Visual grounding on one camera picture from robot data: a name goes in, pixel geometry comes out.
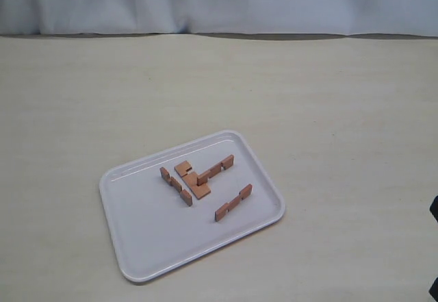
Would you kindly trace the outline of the notched wooden stick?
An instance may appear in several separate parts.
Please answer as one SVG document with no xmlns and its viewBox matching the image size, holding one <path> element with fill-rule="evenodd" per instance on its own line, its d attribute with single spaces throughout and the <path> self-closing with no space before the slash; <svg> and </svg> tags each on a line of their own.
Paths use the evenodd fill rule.
<svg viewBox="0 0 438 302">
<path fill-rule="evenodd" d="M 210 178 L 210 170 L 198 174 L 188 161 L 177 164 L 174 170 L 198 200 L 211 193 L 211 188 L 207 183 Z"/>
<path fill-rule="evenodd" d="M 241 201 L 248 198 L 253 190 L 253 185 L 248 184 L 243 189 L 239 191 L 236 197 L 234 197 L 230 202 L 223 204 L 214 213 L 214 220 L 216 222 L 221 221 L 230 211 L 236 208 Z"/>
<path fill-rule="evenodd" d="M 225 159 L 221 160 L 219 163 L 213 165 L 210 169 L 198 175 L 196 178 L 196 185 L 202 186 L 203 184 L 206 184 L 209 179 L 216 176 L 221 171 L 227 170 L 233 165 L 234 165 L 234 155 L 231 154 L 228 155 Z"/>
<path fill-rule="evenodd" d="M 192 195 L 186 189 L 183 189 L 182 185 L 173 176 L 171 176 L 164 167 L 161 167 L 159 171 L 162 179 L 178 192 L 180 198 L 187 206 L 191 207 L 193 205 Z"/>
</svg>

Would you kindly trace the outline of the white plastic tray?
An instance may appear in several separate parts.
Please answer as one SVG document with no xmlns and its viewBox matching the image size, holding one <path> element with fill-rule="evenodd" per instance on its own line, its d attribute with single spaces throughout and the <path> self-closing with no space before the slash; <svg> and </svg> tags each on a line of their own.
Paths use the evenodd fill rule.
<svg viewBox="0 0 438 302">
<path fill-rule="evenodd" d="M 187 206 L 161 177 L 164 167 L 188 161 L 203 172 L 228 155 L 234 165 L 211 178 L 211 193 Z M 221 221 L 215 211 L 248 184 L 251 195 Z M 267 172 L 236 131 L 224 130 L 109 169 L 99 191 L 118 267 L 133 283 L 145 283 L 271 225 L 285 202 Z"/>
</svg>

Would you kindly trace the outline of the white backdrop curtain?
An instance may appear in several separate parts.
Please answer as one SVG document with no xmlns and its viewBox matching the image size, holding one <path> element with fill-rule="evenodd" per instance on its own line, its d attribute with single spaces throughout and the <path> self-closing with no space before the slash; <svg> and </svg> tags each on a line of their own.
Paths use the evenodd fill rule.
<svg viewBox="0 0 438 302">
<path fill-rule="evenodd" d="M 1 0 L 2 34 L 437 35 L 437 0 Z"/>
</svg>

